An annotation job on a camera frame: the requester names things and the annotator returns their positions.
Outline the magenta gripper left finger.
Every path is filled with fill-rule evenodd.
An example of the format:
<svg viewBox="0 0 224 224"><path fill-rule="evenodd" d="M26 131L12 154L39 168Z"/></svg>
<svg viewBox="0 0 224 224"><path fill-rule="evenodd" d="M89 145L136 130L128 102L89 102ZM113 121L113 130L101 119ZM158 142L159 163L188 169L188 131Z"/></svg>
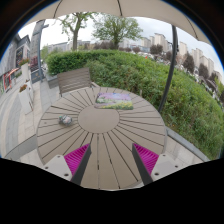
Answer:
<svg viewBox="0 0 224 224"><path fill-rule="evenodd" d="M91 146L86 144L65 156L56 155L47 162L43 169L76 185L80 185L89 157Z"/></svg>

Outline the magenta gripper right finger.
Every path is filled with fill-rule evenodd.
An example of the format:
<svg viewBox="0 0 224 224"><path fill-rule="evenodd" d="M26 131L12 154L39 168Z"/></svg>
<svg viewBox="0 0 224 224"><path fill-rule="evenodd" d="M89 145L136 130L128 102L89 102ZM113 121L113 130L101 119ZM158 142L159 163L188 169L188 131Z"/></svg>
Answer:
<svg viewBox="0 0 224 224"><path fill-rule="evenodd" d="M132 154L144 185L148 185L181 169L169 155L160 155L136 143L132 144Z"/></svg>

